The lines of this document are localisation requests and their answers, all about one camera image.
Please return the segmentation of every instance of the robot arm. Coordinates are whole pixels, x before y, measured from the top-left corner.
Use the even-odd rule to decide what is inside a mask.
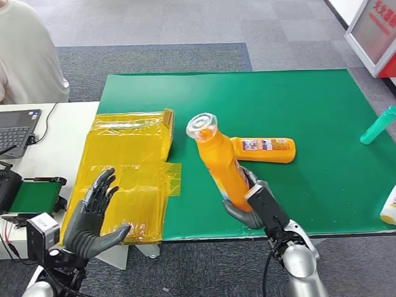
[[[122,224],[113,233],[100,236],[105,212],[118,187],[109,189],[115,177],[113,168],[98,176],[83,200],[78,201],[63,236],[63,247],[51,249],[59,242],[60,227],[47,213],[26,222],[28,256],[38,268],[23,297],[88,296],[79,293],[89,259],[123,241],[130,226]]]
[[[226,211],[250,228],[264,227],[273,255],[289,274],[288,297],[328,297],[317,271],[319,253],[304,229],[284,212],[266,182],[244,172],[250,187],[244,198],[253,211],[243,212],[225,201]]]

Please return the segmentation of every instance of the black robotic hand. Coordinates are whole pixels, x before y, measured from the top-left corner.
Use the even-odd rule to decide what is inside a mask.
[[[253,185],[258,183],[268,188],[268,184],[266,182],[257,179],[257,177],[254,175],[254,173],[244,167],[242,167],[242,169],[249,181],[250,187],[253,187]],[[226,199],[223,201],[223,205],[224,206],[226,212],[227,212],[228,214],[240,222],[242,222],[250,229],[261,229],[264,227],[264,223],[262,223],[262,220],[260,219],[259,215],[253,210],[252,210],[251,212],[244,212],[243,210],[234,206],[234,204],[232,204],[231,201]]]
[[[78,201],[63,236],[63,248],[83,259],[91,259],[123,241],[130,229],[121,224],[113,233],[100,236],[105,212],[118,186],[108,191],[115,180],[114,168],[99,175],[83,200]]]

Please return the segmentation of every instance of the green mat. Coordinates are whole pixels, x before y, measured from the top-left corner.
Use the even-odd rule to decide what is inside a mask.
[[[269,183],[278,203],[311,235],[394,229],[379,211],[396,182],[396,145],[384,132],[359,138],[376,116],[347,70],[109,75],[98,114],[175,111],[170,162],[182,163],[164,240],[260,236],[226,214],[221,195],[186,135],[210,112],[228,136],[290,137],[290,164],[241,162]]]

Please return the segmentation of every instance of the orange bottle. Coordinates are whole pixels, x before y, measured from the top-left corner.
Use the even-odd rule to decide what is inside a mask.
[[[290,163],[296,156],[296,145],[290,138],[231,139],[237,160]]]
[[[232,142],[217,129],[217,119],[210,113],[201,113],[191,119],[186,129],[195,139],[199,156],[209,170],[224,199],[235,207],[250,212],[244,200],[247,179],[236,160]]]

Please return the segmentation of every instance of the bottle cap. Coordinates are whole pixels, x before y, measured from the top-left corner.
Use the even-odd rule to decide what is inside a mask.
[[[191,138],[206,141],[217,131],[217,118],[211,113],[201,113],[188,122],[186,131]]]

